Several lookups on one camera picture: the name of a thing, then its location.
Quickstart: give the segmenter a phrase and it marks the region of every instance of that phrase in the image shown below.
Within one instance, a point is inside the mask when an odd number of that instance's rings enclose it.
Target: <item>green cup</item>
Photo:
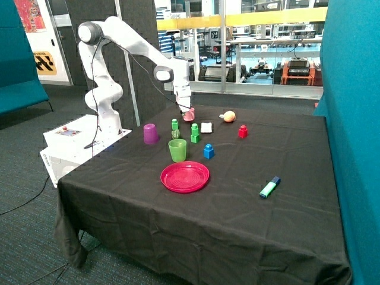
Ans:
[[[176,138],[169,141],[169,150],[174,162],[184,162],[186,160],[186,141]]]

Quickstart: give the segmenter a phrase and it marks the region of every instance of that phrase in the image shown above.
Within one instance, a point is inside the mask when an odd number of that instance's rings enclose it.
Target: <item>glass wall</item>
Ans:
[[[319,99],[327,5],[328,0],[156,0],[164,14],[157,22],[160,48],[191,62],[193,91]],[[179,32],[167,35],[170,28]]]

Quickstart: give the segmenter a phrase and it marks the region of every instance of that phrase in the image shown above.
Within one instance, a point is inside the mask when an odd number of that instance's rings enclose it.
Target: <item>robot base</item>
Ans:
[[[91,147],[89,145],[95,136],[96,126],[96,116],[85,115],[43,134],[47,148],[40,155],[54,187],[57,187],[60,178],[90,160],[93,154],[99,154],[131,132],[123,129],[119,135],[102,136],[98,131]]]

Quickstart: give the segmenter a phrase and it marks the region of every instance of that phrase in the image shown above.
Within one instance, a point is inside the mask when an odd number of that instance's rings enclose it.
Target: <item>blue chair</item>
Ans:
[[[380,284],[379,1],[328,4],[321,48],[325,116],[353,269],[353,284]]]
[[[13,0],[1,0],[0,114],[48,101]]]

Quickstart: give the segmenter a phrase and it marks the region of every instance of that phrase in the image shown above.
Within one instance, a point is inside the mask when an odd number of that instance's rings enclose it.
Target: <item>orange machine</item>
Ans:
[[[283,66],[281,84],[313,86],[315,79],[314,62],[306,58],[292,58]]]

